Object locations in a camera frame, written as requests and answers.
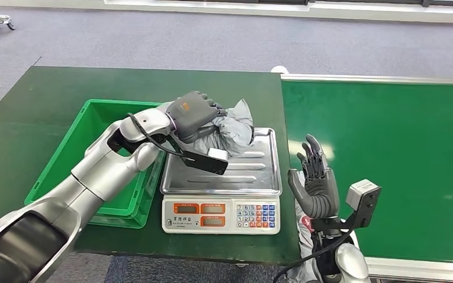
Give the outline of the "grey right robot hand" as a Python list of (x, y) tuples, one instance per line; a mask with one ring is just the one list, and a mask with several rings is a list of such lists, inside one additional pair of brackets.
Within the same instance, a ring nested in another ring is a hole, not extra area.
[(333, 218), (339, 215), (339, 191), (334, 172), (319, 141), (307, 134), (301, 144), (304, 152), (297, 153), (304, 180), (300, 172), (289, 169), (288, 184), (303, 212), (312, 219)]

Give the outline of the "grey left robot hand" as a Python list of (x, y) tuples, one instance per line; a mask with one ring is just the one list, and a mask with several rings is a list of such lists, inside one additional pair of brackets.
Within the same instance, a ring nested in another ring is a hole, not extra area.
[(217, 126), (212, 121), (227, 114), (222, 106), (198, 91), (177, 98), (169, 104), (165, 113), (174, 124), (175, 135), (186, 144), (216, 131)]

